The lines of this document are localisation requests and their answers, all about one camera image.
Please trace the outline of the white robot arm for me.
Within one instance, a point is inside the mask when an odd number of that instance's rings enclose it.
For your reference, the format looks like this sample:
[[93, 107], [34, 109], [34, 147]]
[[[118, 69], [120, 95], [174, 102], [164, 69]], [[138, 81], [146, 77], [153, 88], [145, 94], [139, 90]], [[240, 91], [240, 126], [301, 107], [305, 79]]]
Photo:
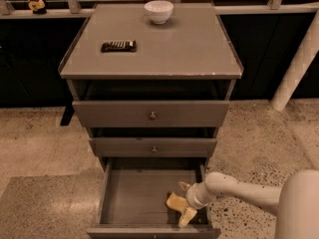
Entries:
[[301, 170], [282, 186], [240, 182], [232, 176], [209, 173], [204, 182], [186, 190], [179, 226], [188, 224], [196, 209], [217, 197], [234, 197], [276, 217], [275, 239], [319, 239], [319, 171]]

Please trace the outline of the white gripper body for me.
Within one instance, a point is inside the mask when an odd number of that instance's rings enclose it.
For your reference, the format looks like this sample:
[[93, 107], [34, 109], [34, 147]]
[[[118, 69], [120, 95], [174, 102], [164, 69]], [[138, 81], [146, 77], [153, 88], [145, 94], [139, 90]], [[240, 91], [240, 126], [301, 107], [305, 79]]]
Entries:
[[212, 201], [212, 195], [208, 192], [205, 183], [195, 183], [186, 191], [186, 201], [194, 209], [202, 209]]

